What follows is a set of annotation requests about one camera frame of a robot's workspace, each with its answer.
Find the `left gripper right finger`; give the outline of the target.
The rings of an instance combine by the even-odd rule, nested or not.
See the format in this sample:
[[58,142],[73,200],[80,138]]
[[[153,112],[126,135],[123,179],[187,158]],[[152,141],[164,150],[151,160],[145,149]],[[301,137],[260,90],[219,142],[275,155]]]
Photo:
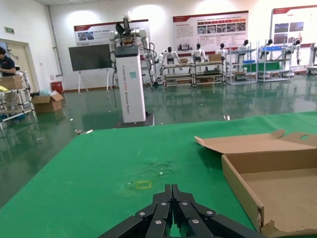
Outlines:
[[192,238],[262,238],[263,235],[197,203],[191,193],[172,185],[174,222],[180,234]]

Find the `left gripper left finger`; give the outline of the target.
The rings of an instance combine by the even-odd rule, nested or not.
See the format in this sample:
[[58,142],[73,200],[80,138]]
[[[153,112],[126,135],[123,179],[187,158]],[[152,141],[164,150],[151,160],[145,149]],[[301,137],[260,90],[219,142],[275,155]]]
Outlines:
[[167,238],[172,225],[172,190],[165,185],[165,191],[153,195],[150,205],[128,217],[101,238]]

